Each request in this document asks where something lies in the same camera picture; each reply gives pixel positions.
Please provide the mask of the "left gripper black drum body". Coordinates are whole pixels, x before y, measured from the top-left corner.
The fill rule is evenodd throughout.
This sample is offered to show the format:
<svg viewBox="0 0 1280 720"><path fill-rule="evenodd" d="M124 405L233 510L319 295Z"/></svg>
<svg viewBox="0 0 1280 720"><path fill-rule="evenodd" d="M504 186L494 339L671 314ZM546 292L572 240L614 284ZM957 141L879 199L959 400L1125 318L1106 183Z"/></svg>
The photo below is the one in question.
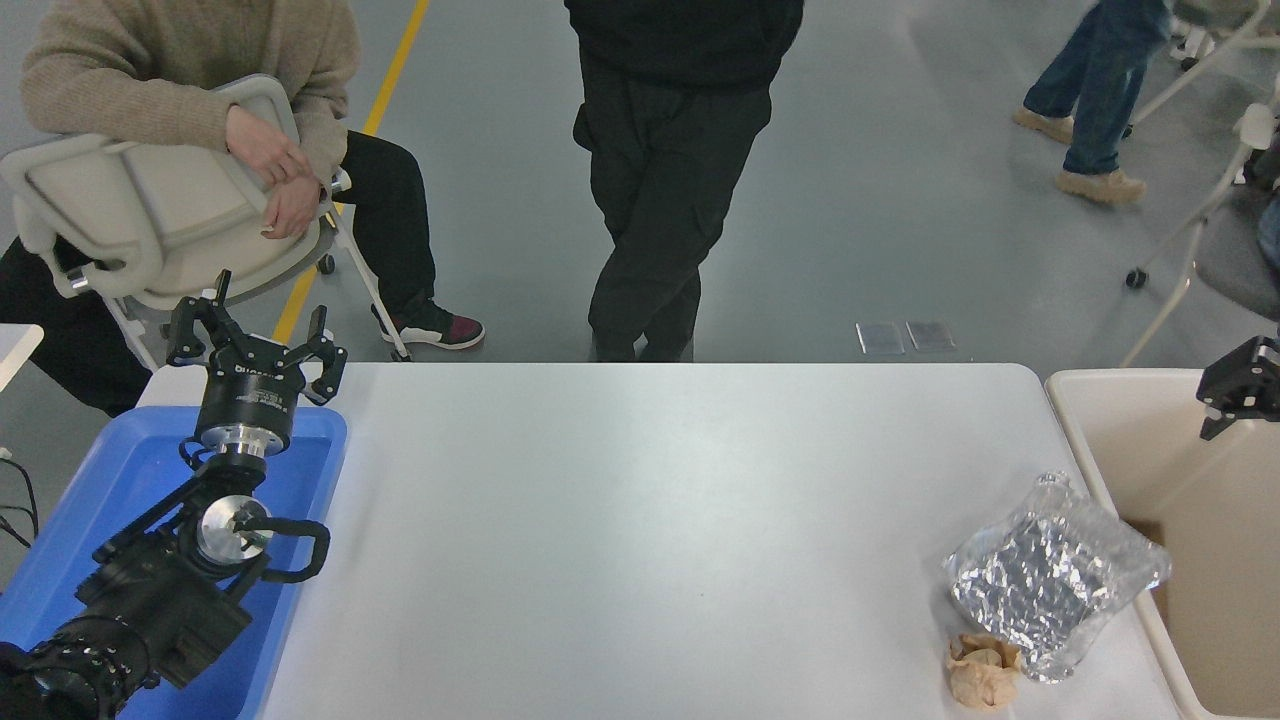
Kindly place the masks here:
<svg viewBox="0 0 1280 720"><path fill-rule="evenodd" d="M291 433L305 377L285 364L288 348L257 336L216 345L207 359L207 383L197 432L256 427Z"/></svg>

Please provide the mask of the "seated person's left hand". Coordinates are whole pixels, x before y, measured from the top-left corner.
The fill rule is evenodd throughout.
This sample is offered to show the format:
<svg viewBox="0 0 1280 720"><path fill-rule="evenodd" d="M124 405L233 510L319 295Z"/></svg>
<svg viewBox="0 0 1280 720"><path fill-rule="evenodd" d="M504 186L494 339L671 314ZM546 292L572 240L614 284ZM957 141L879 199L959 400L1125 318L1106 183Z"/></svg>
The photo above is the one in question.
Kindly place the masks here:
<svg viewBox="0 0 1280 720"><path fill-rule="evenodd" d="M301 176L275 184L269 195L259 233L268 240L287 240L303 234L317 217L323 191L323 183L314 176Z"/></svg>

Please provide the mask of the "seated person's right hand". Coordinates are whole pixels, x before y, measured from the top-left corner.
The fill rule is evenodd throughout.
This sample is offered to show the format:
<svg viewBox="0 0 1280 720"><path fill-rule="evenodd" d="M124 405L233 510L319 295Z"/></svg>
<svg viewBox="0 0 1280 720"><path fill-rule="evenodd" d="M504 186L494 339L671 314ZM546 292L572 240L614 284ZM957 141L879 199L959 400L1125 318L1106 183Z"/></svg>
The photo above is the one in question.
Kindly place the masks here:
<svg viewBox="0 0 1280 720"><path fill-rule="evenodd" d="M224 143L266 187L316 179L296 141L239 104L232 104L227 111Z"/></svg>

